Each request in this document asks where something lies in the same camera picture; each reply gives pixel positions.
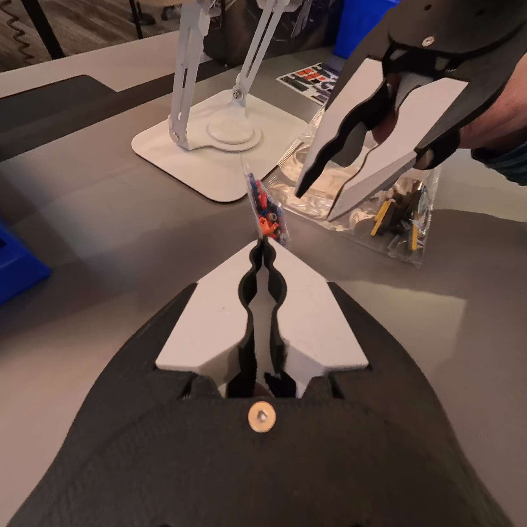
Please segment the white adjustable book stand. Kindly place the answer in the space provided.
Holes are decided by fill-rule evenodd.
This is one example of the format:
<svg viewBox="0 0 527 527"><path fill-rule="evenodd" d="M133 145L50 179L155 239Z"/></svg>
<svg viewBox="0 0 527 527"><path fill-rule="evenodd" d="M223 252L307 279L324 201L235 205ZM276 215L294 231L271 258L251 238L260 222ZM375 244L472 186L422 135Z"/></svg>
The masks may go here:
<svg viewBox="0 0 527 527"><path fill-rule="evenodd" d="M136 155L209 200L242 198L242 162L264 178L307 127L302 119L249 94L289 1L267 1L241 72L230 90L192 105L213 1L183 1L170 113L136 135Z"/></svg>

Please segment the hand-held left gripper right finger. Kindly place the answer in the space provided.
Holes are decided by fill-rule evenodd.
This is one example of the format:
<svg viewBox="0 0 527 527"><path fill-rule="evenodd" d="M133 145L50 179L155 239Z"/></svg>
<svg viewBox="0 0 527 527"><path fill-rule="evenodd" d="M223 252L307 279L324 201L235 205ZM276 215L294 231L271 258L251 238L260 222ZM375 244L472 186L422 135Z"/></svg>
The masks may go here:
<svg viewBox="0 0 527 527"><path fill-rule="evenodd" d="M273 372L265 373L271 393L301 398L315 377L365 369L368 359L326 278L270 238L264 240L263 261L275 301Z"/></svg>

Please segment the large clear part bag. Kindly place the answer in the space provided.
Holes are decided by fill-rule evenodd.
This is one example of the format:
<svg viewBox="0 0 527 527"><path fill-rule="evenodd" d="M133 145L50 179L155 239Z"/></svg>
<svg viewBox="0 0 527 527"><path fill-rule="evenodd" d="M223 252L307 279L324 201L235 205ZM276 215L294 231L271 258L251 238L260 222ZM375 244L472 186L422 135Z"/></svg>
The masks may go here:
<svg viewBox="0 0 527 527"><path fill-rule="evenodd" d="M328 230L354 231L359 221L374 219L379 210L379 199L367 200L335 221L329 222L326 217L340 187L356 174L366 154L377 145L371 132L366 133L362 150L351 165L343 166L339 161L329 161L310 189L301 198L295 196L297 181L323 113L324 110L320 109L293 141L280 159L276 171L266 179L266 187L275 201L295 214L315 221Z"/></svg>

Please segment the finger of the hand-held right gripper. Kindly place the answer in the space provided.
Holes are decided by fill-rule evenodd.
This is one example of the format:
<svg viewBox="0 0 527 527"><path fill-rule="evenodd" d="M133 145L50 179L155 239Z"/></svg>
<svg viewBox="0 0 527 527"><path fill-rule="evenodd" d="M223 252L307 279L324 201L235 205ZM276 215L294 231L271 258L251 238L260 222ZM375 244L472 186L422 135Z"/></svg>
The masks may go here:
<svg viewBox="0 0 527 527"><path fill-rule="evenodd" d="M365 58L348 76L343 70L309 148L295 187L302 197L332 161L347 168L360 155L368 131L389 112L389 87L382 62Z"/></svg>
<svg viewBox="0 0 527 527"><path fill-rule="evenodd" d="M449 77L432 80L402 73L395 100L397 120L391 134L366 155L359 171L342 186L327 220L336 220L373 194L386 190L412 168L419 143L467 85L466 81Z"/></svg>

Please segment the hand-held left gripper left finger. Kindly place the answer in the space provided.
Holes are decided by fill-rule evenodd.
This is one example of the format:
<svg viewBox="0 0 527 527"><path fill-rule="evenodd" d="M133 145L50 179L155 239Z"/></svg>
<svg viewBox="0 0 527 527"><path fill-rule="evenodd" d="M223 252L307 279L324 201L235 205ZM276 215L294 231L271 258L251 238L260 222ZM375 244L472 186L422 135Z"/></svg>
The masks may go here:
<svg viewBox="0 0 527 527"><path fill-rule="evenodd" d="M196 284L155 365L211 378L228 397L251 397L257 374L254 317L261 240L228 258Z"/></svg>

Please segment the black table leg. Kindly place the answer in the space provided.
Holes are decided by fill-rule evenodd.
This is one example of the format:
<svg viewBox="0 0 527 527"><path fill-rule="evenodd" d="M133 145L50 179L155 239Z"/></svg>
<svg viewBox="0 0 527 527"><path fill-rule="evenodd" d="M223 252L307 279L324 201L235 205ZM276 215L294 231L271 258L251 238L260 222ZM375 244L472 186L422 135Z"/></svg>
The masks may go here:
<svg viewBox="0 0 527 527"><path fill-rule="evenodd" d="M142 27L141 27L141 20L140 20L140 15L139 15L139 11L138 11L138 8L136 6L136 3L135 1L128 1L129 3L129 6L130 6L130 10L131 10L131 20L135 26L135 30L136 30L136 33L137 33L137 36L138 36L138 39L142 39L143 38L143 32L142 32Z"/></svg>
<svg viewBox="0 0 527 527"><path fill-rule="evenodd" d="M66 57L39 1L21 1L44 47L53 60Z"/></svg>

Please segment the person's right hand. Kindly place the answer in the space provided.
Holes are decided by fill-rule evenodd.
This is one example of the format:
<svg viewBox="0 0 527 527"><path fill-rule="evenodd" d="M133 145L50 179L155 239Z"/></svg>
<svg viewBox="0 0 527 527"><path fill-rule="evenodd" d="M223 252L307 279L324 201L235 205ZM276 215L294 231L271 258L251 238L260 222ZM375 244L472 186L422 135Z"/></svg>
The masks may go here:
<svg viewBox="0 0 527 527"><path fill-rule="evenodd" d="M493 105L459 132L459 148L500 158L526 142L526 55Z"/></svg>

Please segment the small bag of colourful pins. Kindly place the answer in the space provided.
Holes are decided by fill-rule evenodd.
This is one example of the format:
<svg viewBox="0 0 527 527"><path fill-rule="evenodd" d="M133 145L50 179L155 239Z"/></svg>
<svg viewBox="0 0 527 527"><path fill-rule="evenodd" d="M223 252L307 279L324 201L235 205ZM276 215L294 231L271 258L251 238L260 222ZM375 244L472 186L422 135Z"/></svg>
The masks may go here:
<svg viewBox="0 0 527 527"><path fill-rule="evenodd" d="M260 239L269 238L281 247L289 248L290 235L282 205L273 199L267 187L255 177L244 159L241 159L241 167Z"/></svg>

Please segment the person's right forearm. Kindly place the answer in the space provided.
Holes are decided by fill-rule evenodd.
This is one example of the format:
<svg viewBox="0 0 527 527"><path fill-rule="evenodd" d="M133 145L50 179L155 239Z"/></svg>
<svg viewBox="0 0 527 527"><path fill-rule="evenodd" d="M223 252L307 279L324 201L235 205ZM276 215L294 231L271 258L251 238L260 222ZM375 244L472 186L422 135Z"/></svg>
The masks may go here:
<svg viewBox="0 0 527 527"><path fill-rule="evenodd" d="M526 187L526 141L504 153L488 148L472 149L471 157L508 181Z"/></svg>

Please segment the blue plastic bin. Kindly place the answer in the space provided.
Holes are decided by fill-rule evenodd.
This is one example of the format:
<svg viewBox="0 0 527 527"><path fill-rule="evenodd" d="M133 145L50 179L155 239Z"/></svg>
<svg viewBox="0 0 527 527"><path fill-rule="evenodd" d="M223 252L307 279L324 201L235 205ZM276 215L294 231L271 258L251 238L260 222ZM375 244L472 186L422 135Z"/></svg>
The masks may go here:
<svg viewBox="0 0 527 527"><path fill-rule="evenodd" d="M1 219L1 306L44 280L52 271Z"/></svg>
<svg viewBox="0 0 527 527"><path fill-rule="evenodd" d="M384 15L400 1L344 1L334 55L348 58Z"/></svg>

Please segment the sticker sheet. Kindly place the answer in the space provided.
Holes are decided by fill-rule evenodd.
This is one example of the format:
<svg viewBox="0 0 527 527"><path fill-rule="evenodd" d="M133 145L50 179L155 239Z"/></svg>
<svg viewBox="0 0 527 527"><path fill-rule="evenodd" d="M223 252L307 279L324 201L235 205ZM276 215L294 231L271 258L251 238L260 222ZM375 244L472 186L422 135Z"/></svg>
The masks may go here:
<svg viewBox="0 0 527 527"><path fill-rule="evenodd" d="M276 80L319 106L326 104L339 78L340 70L326 62L282 75Z"/></svg>

